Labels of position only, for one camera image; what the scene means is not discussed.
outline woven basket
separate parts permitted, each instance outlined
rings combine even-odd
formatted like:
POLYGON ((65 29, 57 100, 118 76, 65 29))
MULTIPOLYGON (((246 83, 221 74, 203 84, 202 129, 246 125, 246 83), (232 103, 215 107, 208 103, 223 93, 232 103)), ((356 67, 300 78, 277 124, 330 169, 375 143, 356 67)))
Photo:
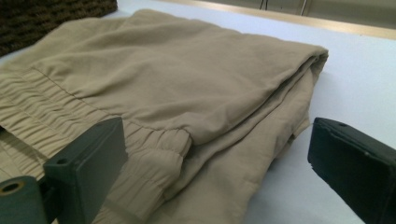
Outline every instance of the woven basket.
POLYGON ((65 21, 116 10, 117 0, 0 0, 0 56, 33 45, 65 21))

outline gathered fabric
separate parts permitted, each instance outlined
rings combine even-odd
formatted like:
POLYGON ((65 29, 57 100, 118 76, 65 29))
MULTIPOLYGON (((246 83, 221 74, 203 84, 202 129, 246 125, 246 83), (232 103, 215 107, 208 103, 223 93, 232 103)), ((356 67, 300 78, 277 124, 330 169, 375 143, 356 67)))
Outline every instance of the gathered fabric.
POLYGON ((95 223, 239 223, 307 127, 319 46, 143 9, 64 23, 0 67, 0 178, 122 117, 128 161, 95 223))

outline beige fabric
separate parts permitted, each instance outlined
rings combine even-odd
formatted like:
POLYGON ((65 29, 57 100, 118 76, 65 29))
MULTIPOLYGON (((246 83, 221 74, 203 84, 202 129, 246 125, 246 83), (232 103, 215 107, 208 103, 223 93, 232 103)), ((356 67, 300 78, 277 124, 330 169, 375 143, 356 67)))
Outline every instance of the beige fabric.
POLYGON ((0 67, 0 125, 30 151, 25 165, 4 149, 0 160, 39 177, 40 162, 121 116, 129 160, 95 222, 238 223, 306 127, 326 60, 321 47, 151 10, 68 22, 0 67))

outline wooden edge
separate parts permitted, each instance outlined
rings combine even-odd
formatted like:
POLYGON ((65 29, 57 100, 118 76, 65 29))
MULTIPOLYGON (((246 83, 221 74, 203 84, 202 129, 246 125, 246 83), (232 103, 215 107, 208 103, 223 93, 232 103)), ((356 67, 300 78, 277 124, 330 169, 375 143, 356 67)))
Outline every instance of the wooden edge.
POLYGON ((386 39, 396 39, 396 30, 381 28, 381 27, 359 25, 359 24, 347 23, 341 21, 328 21, 323 19, 309 18, 304 16, 278 13, 273 11, 264 11, 255 8, 235 7, 235 6, 228 6, 218 3, 209 3, 202 1, 193 1, 193 0, 155 0, 155 1, 176 3, 176 4, 187 5, 192 7, 203 7, 203 8, 220 10, 220 11, 234 12, 239 14, 247 14, 247 15, 262 17, 270 20, 286 21, 301 25, 324 28, 327 30, 332 30, 337 32, 343 32, 343 33, 368 35, 368 36, 382 37, 386 39))

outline white table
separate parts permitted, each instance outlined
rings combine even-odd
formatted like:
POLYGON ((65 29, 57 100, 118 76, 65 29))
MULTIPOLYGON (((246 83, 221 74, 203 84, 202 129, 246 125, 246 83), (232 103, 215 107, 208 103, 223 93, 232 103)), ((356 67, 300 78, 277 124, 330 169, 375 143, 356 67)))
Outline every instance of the white table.
MULTIPOLYGON (((332 31, 345 30, 341 23, 321 21, 318 25, 296 18, 298 23, 310 24, 307 26, 283 19, 279 21, 274 13, 249 11, 248 14, 256 15, 251 16, 224 11, 227 8, 235 11, 235 7, 206 6, 216 9, 160 1, 119 0, 120 11, 110 17, 128 16, 138 9, 151 8, 179 17, 209 21, 243 33, 321 45, 330 51, 330 58, 315 88, 311 120, 323 117, 343 121, 396 148, 395 40, 332 31)), ((293 21, 293 17, 288 16, 288 20, 293 21)), ((12 56, 8 55, 0 62, 12 56)), ((311 128, 308 128, 295 140, 284 158, 271 165, 261 189, 249 204, 244 223, 362 223, 312 171, 306 160, 310 134, 311 128)))

